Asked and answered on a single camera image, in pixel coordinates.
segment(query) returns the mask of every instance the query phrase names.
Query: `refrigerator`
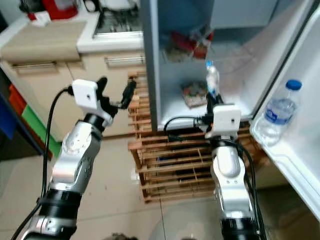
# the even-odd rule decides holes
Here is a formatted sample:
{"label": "refrigerator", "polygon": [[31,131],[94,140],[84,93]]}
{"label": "refrigerator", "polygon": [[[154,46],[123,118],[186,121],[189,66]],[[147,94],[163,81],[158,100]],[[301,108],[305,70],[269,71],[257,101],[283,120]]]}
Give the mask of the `refrigerator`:
{"label": "refrigerator", "polygon": [[[301,104],[281,140],[262,146],[320,221],[320,7],[318,0],[141,0],[152,130],[189,108],[181,84],[206,79],[206,61],[220,73],[224,103],[240,107],[242,121],[264,114],[273,93],[289,79],[302,82]],[[171,33],[213,30],[205,59],[174,56]],[[177,120],[168,129],[192,127]]]}

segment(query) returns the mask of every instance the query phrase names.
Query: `cutting board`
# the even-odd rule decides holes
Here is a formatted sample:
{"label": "cutting board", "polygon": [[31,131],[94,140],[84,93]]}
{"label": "cutting board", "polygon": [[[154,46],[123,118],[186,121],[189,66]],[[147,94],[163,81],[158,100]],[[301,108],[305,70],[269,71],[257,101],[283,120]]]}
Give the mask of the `cutting board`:
{"label": "cutting board", "polygon": [[77,40],[86,22],[29,23],[1,51],[1,58],[13,64],[80,59]]}

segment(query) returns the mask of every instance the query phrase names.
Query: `blue bottle cap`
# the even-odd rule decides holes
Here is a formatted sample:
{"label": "blue bottle cap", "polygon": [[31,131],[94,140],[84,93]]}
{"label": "blue bottle cap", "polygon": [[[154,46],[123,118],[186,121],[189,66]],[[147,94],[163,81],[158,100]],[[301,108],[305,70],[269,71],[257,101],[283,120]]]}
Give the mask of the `blue bottle cap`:
{"label": "blue bottle cap", "polygon": [[290,79],[289,81],[286,82],[285,86],[287,89],[297,91],[302,87],[302,83],[298,80]]}
{"label": "blue bottle cap", "polygon": [[214,61],[211,61],[211,60],[208,60],[205,62],[205,66],[208,68],[208,67],[211,67],[214,65]]}

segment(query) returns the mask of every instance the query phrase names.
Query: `food package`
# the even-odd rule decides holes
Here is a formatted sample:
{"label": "food package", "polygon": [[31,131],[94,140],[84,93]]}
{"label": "food package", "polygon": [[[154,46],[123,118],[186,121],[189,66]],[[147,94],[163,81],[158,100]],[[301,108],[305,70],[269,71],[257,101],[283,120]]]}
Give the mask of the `food package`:
{"label": "food package", "polygon": [[185,104],[189,108],[207,104],[207,85],[204,81],[191,81],[181,85]]}

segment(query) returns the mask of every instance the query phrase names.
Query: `drawer handle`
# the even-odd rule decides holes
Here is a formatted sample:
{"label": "drawer handle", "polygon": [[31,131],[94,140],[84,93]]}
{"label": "drawer handle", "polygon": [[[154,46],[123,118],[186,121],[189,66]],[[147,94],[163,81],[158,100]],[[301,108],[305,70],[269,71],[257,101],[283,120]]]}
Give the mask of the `drawer handle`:
{"label": "drawer handle", "polygon": [[55,61],[48,63],[38,63],[38,64],[26,64],[26,65],[12,65],[13,69],[44,69],[44,68],[55,68],[57,63]]}
{"label": "drawer handle", "polygon": [[108,67],[143,65],[146,62],[146,57],[145,56],[119,57],[119,58],[105,57],[104,62]]}

